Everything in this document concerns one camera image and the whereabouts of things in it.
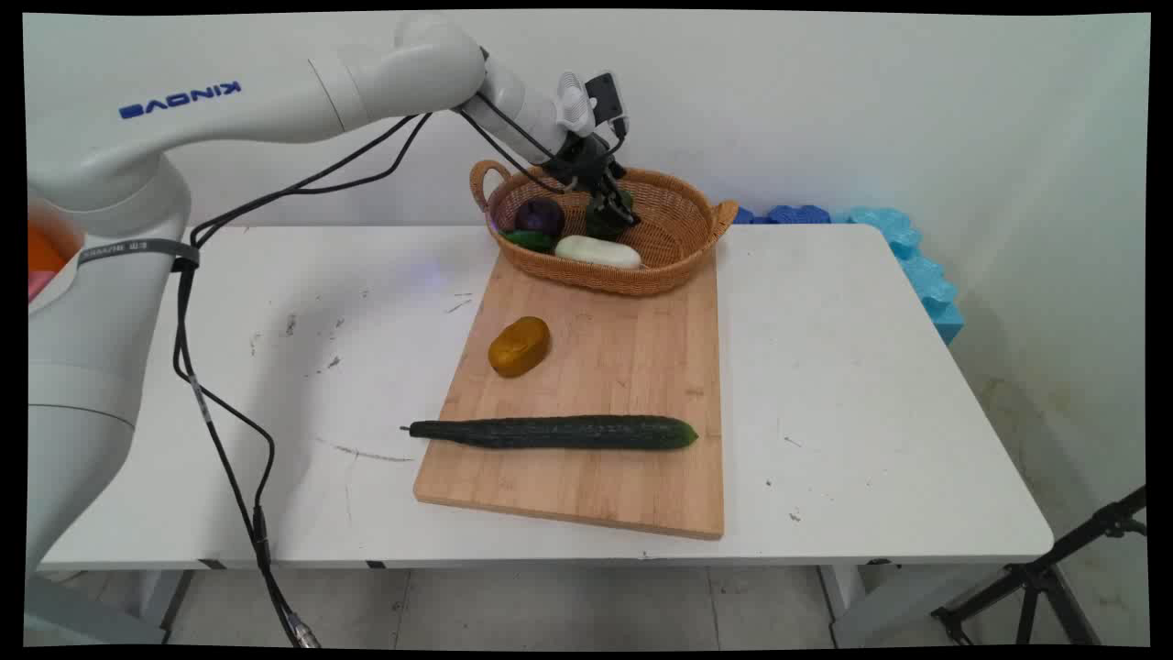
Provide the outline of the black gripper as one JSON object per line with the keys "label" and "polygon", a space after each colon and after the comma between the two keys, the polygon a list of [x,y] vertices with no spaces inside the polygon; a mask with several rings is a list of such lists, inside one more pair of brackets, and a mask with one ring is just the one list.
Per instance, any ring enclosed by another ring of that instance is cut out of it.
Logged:
{"label": "black gripper", "polygon": [[624,145],[626,137],[619,137],[615,147],[598,135],[579,137],[569,134],[565,144],[545,162],[545,173],[569,189],[590,193],[590,226],[630,227],[640,222],[633,213],[633,195],[621,188],[619,179],[628,171],[615,159],[615,154]]}

